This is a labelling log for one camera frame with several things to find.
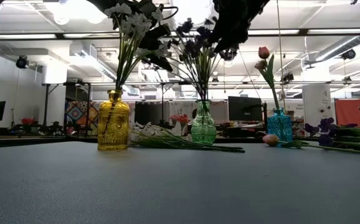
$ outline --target glass vase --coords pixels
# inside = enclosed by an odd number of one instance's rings
[[[197,116],[191,128],[193,142],[212,144],[216,139],[215,121],[209,112],[210,105],[210,101],[197,102]]]
[[[292,141],[291,117],[284,115],[284,109],[274,110],[274,116],[267,118],[268,134],[275,134],[280,141]]]
[[[121,90],[108,90],[110,100],[98,110],[98,150],[122,151],[128,147],[129,105],[122,102]]]

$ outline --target gray table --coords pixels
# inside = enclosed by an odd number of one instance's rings
[[[358,223],[360,155],[0,148],[0,223]]]

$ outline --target tulip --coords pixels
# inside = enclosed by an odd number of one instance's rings
[[[266,68],[266,66],[267,66],[266,61],[261,60],[258,63],[256,63],[255,68],[257,70],[264,70]]]
[[[268,134],[263,137],[263,142],[268,144],[270,147],[275,147],[278,144],[279,138],[274,134]]]
[[[270,51],[267,47],[259,47],[259,57],[261,59],[268,59],[270,56]]]

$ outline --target yellow glass vase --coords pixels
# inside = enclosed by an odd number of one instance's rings
[[[98,114],[98,150],[122,151],[128,147],[129,105],[122,102],[122,90],[108,90],[110,100]]]

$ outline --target green glass vase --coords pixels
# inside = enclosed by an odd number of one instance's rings
[[[197,116],[191,128],[193,142],[212,144],[216,139],[215,121],[209,112],[210,106],[210,101],[197,102]]]

